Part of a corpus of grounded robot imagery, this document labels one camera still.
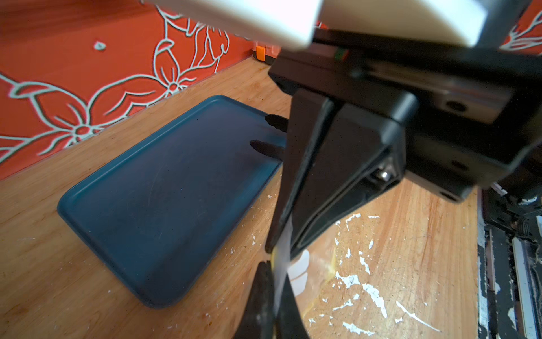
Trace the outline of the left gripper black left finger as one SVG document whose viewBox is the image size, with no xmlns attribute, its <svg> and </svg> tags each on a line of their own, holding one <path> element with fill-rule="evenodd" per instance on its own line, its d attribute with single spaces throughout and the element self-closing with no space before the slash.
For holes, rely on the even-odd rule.
<svg viewBox="0 0 542 339">
<path fill-rule="evenodd" d="M 243 316 L 233 338 L 273 337 L 273 273 L 262 261 L 255 272 Z"/>
</svg>

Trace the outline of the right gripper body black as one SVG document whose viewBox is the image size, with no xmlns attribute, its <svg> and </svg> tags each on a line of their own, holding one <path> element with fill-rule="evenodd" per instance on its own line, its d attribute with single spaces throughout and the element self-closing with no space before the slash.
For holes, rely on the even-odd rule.
<svg viewBox="0 0 542 339">
<path fill-rule="evenodd" d="M 405 128 L 406 169 L 461 201 L 494 183 L 515 198 L 541 195 L 541 59 L 319 30 L 310 48 L 282 52 L 270 77 Z"/>
</svg>

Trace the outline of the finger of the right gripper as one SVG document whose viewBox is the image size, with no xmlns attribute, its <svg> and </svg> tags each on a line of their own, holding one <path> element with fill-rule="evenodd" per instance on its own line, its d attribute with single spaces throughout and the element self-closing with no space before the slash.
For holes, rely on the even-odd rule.
<svg viewBox="0 0 542 339">
<path fill-rule="evenodd" d="M 278 243 L 294 210 L 313 158 L 335 111 L 336 106 L 330 98 L 303 88 L 297 90 L 292 97 L 282 181 L 265 243 L 265 252 L 268 254 Z"/>
<path fill-rule="evenodd" d="M 293 207 L 291 256 L 396 185 L 404 168 L 405 128 L 345 104 L 334 116 Z"/>
</svg>

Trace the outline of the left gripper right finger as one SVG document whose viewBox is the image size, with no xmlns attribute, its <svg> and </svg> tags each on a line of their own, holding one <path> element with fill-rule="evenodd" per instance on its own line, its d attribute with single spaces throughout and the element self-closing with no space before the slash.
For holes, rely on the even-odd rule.
<svg viewBox="0 0 542 339">
<path fill-rule="evenodd" d="M 285 278 L 279 312 L 276 316 L 276 338 L 309 339 L 309 334 L 303 325 L 294 291 L 288 277 Z"/>
</svg>

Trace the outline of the black metal tongs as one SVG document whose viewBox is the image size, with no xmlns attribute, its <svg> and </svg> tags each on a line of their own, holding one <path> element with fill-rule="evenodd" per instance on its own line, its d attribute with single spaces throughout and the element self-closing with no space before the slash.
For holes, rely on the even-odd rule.
<svg viewBox="0 0 542 339">
<path fill-rule="evenodd" d="M 249 144 L 259 154 L 282 162 L 285 158 L 289 120 L 276 114 L 268 114 L 265 116 L 265 122 L 268 126 L 263 128 L 263 135 L 250 140 Z"/>
</svg>

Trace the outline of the bag with yellow duck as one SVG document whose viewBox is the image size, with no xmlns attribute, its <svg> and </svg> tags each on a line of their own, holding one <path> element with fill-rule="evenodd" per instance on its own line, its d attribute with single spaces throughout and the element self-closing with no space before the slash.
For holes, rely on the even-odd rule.
<svg viewBox="0 0 542 339">
<path fill-rule="evenodd" d="M 288 277 L 302 318 L 319 301 L 323 285 L 331 279 L 335 269 L 337 226 L 332 225 L 305 249 L 294 246 L 294 227 L 289 219 L 272 250 L 271 267 L 274 282 L 273 338 L 276 338 L 276 316 L 279 312 L 285 278 Z"/>
</svg>

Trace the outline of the dark blue tray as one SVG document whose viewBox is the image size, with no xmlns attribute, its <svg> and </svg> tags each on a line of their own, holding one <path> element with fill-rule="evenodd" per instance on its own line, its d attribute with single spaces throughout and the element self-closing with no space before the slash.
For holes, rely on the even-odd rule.
<svg viewBox="0 0 542 339">
<path fill-rule="evenodd" d="M 144 305 L 175 305 L 280 168 L 249 144 L 265 116 L 209 97 L 73 186 L 57 211 Z"/>
</svg>

